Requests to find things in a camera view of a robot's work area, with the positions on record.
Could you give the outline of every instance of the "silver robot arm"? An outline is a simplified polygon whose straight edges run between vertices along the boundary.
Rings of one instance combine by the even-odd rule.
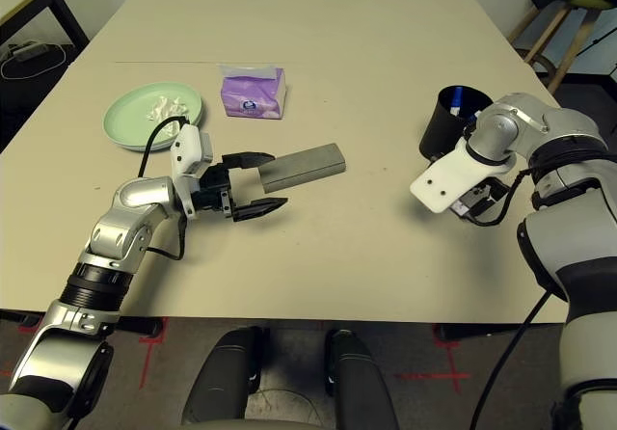
[[[105,338],[121,317],[122,299],[146,251],[162,253],[148,245],[164,220],[178,220],[180,255],[167,255],[181,259],[183,231],[198,210],[241,221],[286,202],[268,198],[235,206],[231,198],[228,168],[258,166],[271,155],[224,155],[223,163],[208,167],[209,138],[190,124],[182,126],[171,152],[173,178],[124,183],[94,226],[61,297],[51,303],[13,371],[9,392],[0,395],[1,429],[61,429],[94,408],[114,352]]]
[[[411,191],[444,211],[480,180],[509,171],[516,153],[535,183],[536,211],[519,225],[520,248],[538,284],[569,303],[560,341],[564,400],[582,429],[617,428],[617,164],[594,122],[510,94]]]

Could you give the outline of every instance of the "table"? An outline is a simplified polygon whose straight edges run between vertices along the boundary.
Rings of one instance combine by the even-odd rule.
[[[225,116],[216,64],[238,61],[285,68],[283,120]],[[426,167],[417,146],[440,88],[556,105],[474,0],[127,0],[0,155],[0,306],[45,309],[60,294],[141,160],[105,138],[102,116],[164,80],[202,94],[215,161],[336,142],[347,171],[272,194],[289,203],[263,218],[204,212],[184,260],[146,257],[125,314],[507,323],[540,297],[516,242],[529,184],[498,228],[433,215],[408,190]],[[150,157],[147,175],[170,171],[168,152]],[[240,203],[263,196],[256,171],[234,174],[232,188]],[[173,229],[156,244],[173,249]],[[553,300],[537,320],[565,312]]]
[[[54,14],[77,50],[88,45],[88,37],[65,0],[0,0],[0,44],[45,8]]]

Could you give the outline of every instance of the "crumpled tissue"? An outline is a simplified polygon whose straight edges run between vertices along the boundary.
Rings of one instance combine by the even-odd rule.
[[[170,98],[159,95],[158,100],[152,107],[152,110],[146,115],[146,118],[154,121],[154,124],[158,124],[169,117],[179,117],[182,115],[186,117],[188,112],[189,109],[180,102],[179,97]],[[169,123],[161,131],[170,137],[176,136],[180,132],[180,123],[177,121]]]

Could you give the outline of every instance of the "black cable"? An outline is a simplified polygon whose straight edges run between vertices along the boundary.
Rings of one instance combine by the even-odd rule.
[[[600,41],[608,38],[610,35],[612,35],[613,33],[617,32],[617,27],[613,28],[612,30],[610,30],[608,33],[604,33],[601,37],[592,40],[591,44],[589,44],[587,47],[585,47],[582,51],[580,51],[577,54],[577,57],[581,54],[584,54],[585,52],[587,52],[589,49],[591,49],[592,47],[594,47],[595,45],[597,45]]]
[[[517,188],[521,185],[521,182],[523,182],[524,177],[527,175],[531,175],[531,173],[532,173],[532,170],[529,169],[529,170],[522,170],[517,174],[517,177],[515,177],[514,181],[512,181],[512,186],[510,186],[510,190],[508,191],[508,194],[505,196],[505,199],[503,201],[503,206],[501,207],[501,211],[499,211],[499,214],[494,220],[478,221],[473,216],[470,216],[470,215],[466,217],[467,220],[471,221],[476,226],[480,226],[482,228],[487,228],[489,226],[496,226],[499,223],[501,223],[503,219],[505,218],[505,215],[508,213],[508,208],[510,208],[510,202],[514,198],[514,193],[517,192]]]
[[[188,120],[186,120],[186,117],[176,116],[176,117],[167,117],[166,119],[164,119],[163,121],[161,121],[160,123],[156,125],[156,127],[152,130],[150,137],[148,138],[148,142],[146,143],[146,149],[144,150],[144,156],[142,157],[142,165],[139,167],[139,172],[137,173],[137,177],[144,177],[144,173],[146,172],[146,163],[148,162],[150,150],[152,149],[152,144],[154,143],[154,138],[156,138],[156,135],[161,129],[163,129],[165,126],[167,126],[172,121],[179,122],[180,129],[182,128],[182,126],[188,123]]]
[[[169,252],[161,249],[157,249],[156,247],[147,247],[146,250],[148,252],[153,252],[155,254],[159,254],[165,256],[169,259],[173,259],[175,261],[180,261],[184,258],[184,241],[186,236],[186,216],[183,214],[177,219],[177,236],[178,236],[178,254],[173,255]]]
[[[514,178],[514,181],[512,181],[512,186],[510,186],[510,190],[508,191],[508,194],[505,196],[505,199],[503,201],[503,207],[501,208],[501,211],[499,211],[499,214],[497,215],[496,218],[494,218],[491,221],[478,221],[477,219],[475,219],[475,217],[469,215],[469,216],[466,216],[465,219],[475,224],[476,226],[480,226],[482,228],[496,226],[499,223],[501,223],[503,219],[505,218],[505,215],[508,212],[508,208],[510,207],[510,202],[514,198],[514,193],[517,191],[517,188],[521,185],[521,182],[523,182],[523,179],[525,176],[531,175],[532,173],[537,172],[539,170],[552,171],[552,170],[556,170],[558,168],[564,167],[566,165],[571,165],[573,163],[578,163],[578,162],[585,162],[587,160],[609,160],[611,162],[617,162],[617,155],[610,154],[610,153],[598,154],[597,152],[589,152],[585,154],[574,152],[572,156],[570,157],[568,155],[565,155],[559,160],[555,160],[553,162],[549,162],[543,165],[536,165],[526,170],[520,170],[517,176]]]
[[[67,427],[67,430],[75,430],[77,428],[77,424],[79,423],[79,418],[74,418],[70,421],[70,424]]]
[[[538,300],[538,303],[536,303],[535,307],[533,307],[533,309],[529,312],[529,314],[527,315],[527,318],[521,324],[520,328],[514,334],[514,336],[510,340],[510,343],[508,343],[508,346],[505,348],[505,350],[501,354],[501,357],[495,364],[495,367],[493,368],[493,371],[491,372],[491,375],[489,376],[489,380],[486,381],[486,385],[484,386],[484,389],[482,390],[482,394],[480,395],[480,398],[478,399],[478,403],[475,405],[475,410],[473,411],[473,416],[471,417],[471,423],[469,424],[469,430],[475,430],[478,424],[478,420],[480,419],[480,414],[482,413],[482,408],[484,408],[484,404],[486,403],[486,400],[489,397],[489,393],[491,392],[491,389],[493,388],[493,385],[495,384],[495,381],[496,381],[497,376],[499,375],[499,372],[501,372],[501,369],[505,365],[506,361],[508,361],[508,358],[510,357],[510,355],[514,351],[514,348],[517,346],[517,343],[519,343],[519,340],[521,339],[521,337],[523,336],[523,334],[529,327],[529,324],[531,324],[531,321],[533,320],[534,317],[536,317],[536,314],[538,314],[538,311],[542,309],[542,307],[547,302],[549,297],[550,297],[550,292],[547,290],[546,292],[544,292],[544,295],[542,295],[540,300]]]
[[[148,138],[148,142],[146,143],[146,148],[144,149],[144,156],[142,157],[142,165],[139,167],[139,172],[137,173],[137,177],[144,177],[144,173],[146,172],[146,164],[148,163],[148,157],[150,155],[150,150],[152,149],[152,144],[154,143],[154,138],[156,138],[156,135],[159,133],[161,129],[163,129],[165,126],[167,126],[172,121],[177,121],[178,123],[180,123],[180,129],[182,129],[182,126],[188,123],[188,120],[186,120],[186,117],[176,116],[176,117],[167,117],[166,119],[164,119],[163,121],[161,121],[160,123],[156,125],[156,127],[150,133],[150,137]],[[178,236],[178,248],[179,248],[178,255],[170,254],[169,252],[165,250],[157,249],[156,247],[147,247],[146,250],[148,252],[153,252],[155,254],[165,256],[175,261],[180,261],[181,259],[184,258],[184,241],[185,241],[185,236],[186,236],[186,225],[187,225],[186,216],[185,215],[180,216],[177,220],[177,236]]]

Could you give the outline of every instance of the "blue pen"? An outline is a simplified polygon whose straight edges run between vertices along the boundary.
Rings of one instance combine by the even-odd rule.
[[[463,87],[457,86],[454,88],[454,96],[452,96],[452,105],[450,105],[450,114],[458,117],[461,112],[461,98],[463,96]]]

